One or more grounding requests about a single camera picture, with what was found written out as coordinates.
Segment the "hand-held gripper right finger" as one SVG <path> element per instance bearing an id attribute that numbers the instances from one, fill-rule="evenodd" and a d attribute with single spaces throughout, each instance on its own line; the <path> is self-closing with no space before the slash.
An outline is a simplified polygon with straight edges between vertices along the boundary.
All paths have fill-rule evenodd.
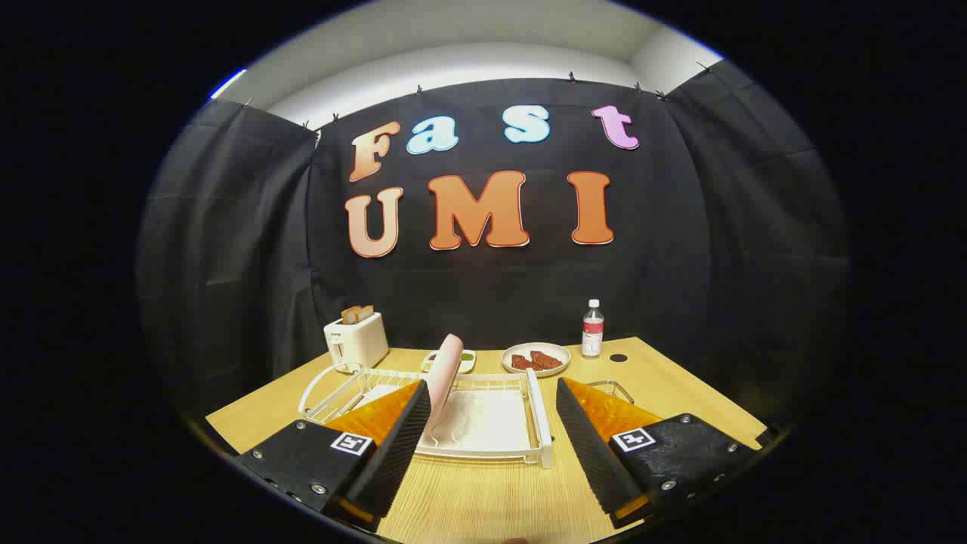
<path id="1" fill-rule="evenodd" d="M 556 409 L 614 529 L 697 502 L 760 453 L 692 413 L 659 417 L 569 378 L 558 380 Z"/>

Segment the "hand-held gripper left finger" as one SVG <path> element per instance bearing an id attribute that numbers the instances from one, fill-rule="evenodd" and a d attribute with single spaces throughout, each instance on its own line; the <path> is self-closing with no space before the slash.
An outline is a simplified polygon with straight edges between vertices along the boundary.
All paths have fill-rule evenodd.
<path id="1" fill-rule="evenodd" d="M 376 530 L 431 417 L 425 380 L 327 424 L 295 420 L 236 458 L 247 475 L 343 524 Z"/>

